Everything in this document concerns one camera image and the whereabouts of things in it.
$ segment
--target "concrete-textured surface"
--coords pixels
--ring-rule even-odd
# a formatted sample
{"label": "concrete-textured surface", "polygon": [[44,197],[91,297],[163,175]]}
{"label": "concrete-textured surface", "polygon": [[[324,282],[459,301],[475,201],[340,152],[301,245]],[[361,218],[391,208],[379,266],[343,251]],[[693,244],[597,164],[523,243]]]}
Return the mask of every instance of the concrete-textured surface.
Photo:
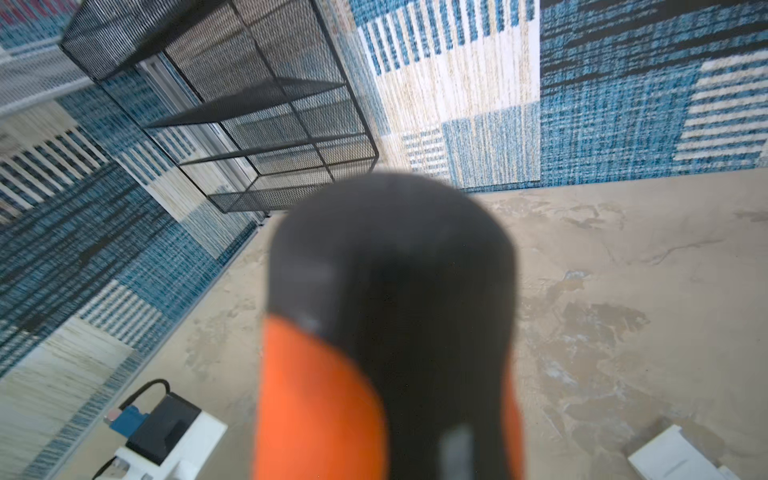
{"label": "concrete-textured surface", "polygon": [[[516,380],[529,478],[636,479],[626,454],[670,422],[742,480],[764,478],[767,184],[765,169],[475,197],[521,261]],[[129,388],[162,376],[230,425],[202,479],[249,476],[277,221]],[[120,443],[99,425],[59,478],[90,478]]]}

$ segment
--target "black cable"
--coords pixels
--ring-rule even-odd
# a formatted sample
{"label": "black cable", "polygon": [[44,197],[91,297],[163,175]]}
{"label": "black cable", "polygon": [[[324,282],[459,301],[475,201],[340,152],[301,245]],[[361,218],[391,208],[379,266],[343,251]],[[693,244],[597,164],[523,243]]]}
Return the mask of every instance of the black cable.
{"label": "black cable", "polygon": [[101,476],[101,474],[102,474],[102,473],[104,473],[104,472],[107,470],[107,468],[109,468],[109,465],[112,465],[112,462],[114,462],[114,460],[115,460],[116,458],[117,458],[117,456],[115,456],[115,457],[112,457],[112,458],[110,458],[110,459],[107,461],[107,463],[103,464],[103,465],[101,466],[101,468],[99,468],[99,469],[96,471],[96,474],[95,474],[93,477],[91,477],[91,480],[96,480],[96,478],[99,478],[99,476]]}
{"label": "black cable", "polygon": [[170,393],[170,383],[168,383],[168,381],[167,381],[167,380],[165,380],[165,379],[154,379],[154,380],[152,380],[151,382],[147,382],[147,383],[143,384],[143,385],[142,385],[142,387],[141,387],[141,388],[139,388],[139,390],[136,390],[135,392],[131,393],[131,396],[129,396],[128,398],[126,398],[126,399],[125,399],[125,401],[124,401],[124,402],[122,402],[122,403],[120,404],[120,406],[118,406],[118,408],[119,408],[120,410],[125,410],[125,408],[126,408],[127,406],[129,406],[131,403],[135,402],[135,401],[136,401],[136,399],[137,399],[137,398],[139,398],[139,396],[140,396],[142,393],[146,392],[146,391],[147,391],[147,389],[149,389],[149,387],[151,387],[152,385],[154,385],[154,384],[156,384],[156,383],[162,383],[162,384],[163,384],[163,386],[165,386],[165,394],[166,394],[166,395]]}

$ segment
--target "blue component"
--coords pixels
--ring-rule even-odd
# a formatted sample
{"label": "blue component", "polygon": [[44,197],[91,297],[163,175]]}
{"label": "blue component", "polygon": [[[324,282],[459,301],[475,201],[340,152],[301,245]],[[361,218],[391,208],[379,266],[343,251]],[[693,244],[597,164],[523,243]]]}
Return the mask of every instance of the blue component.
{"label": "blue component", "polygon": [[136,432],[136,429],[144,423],[144,420],[149,416],[148,413],[141,413],[139,409],[133,405],[125,407],[125,410],[118,416],[110,425],[109,428],[113,429],[126,439]]}

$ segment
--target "orange and black object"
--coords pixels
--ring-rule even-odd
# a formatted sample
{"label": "orange and black object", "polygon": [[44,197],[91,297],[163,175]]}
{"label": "orange and black object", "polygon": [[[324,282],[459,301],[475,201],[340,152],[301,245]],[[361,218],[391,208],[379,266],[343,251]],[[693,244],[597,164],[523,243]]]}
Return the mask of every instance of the orange and black object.
{"label": "orange and black object", "polygon": [[515,254],[484,210],[412,175],[333,184],[270,255],[257,480],[524,478]]}

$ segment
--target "black mesh shelf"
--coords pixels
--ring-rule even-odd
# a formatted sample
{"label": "black mesh shelf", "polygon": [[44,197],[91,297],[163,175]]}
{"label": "black mesh shelf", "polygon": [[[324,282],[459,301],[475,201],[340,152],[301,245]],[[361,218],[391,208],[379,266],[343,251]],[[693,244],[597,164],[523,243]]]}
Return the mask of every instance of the black mesh shelf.
{"label": "black mesh shelf", "polygon": [[344,140],[347,138],[360,137],[363,135],[365,134],[359,133],[359,134],[333,135],[331,137],[311,137],[305,140],[291,141],[283,144],[272,145],[269,147],[246,148],[244,150],[235,150],[231,152],[226,152],[225,154],[212,155],[210,157],[205,157],[197,160],[184,162],[179,166],[183,167],[185,165],[204,164],[211,161],[228,160],[230,158],[249,157],[250,155],[256,155],[256,154],[268,154],[274,151],[287,150],[289,148],[294,148],[294,147],[303,147],[306,145],[318,144],[318,143],[323,143],[327,141]]}
{"label": "black mesh shelf", "polygon": [[[61,49],[225,214],[290,208],[379,159],[316,0],[83,0]],[[103,80],[156,54],[197,106],[141,125]],[[195,124],[231,151],[191,160],[171,138]]]}
{"label": "black mesh shelf", "polygon": [[147,125],[147,128],[173,127],[176,125],[212,124],[235,117],[252,114],[276,107],[289,101],[300,100],[324,91],[343,87],[333,81],[275,78],[241,90],[234,95],[209,101],[183,111],[173,117],[163,118]]}

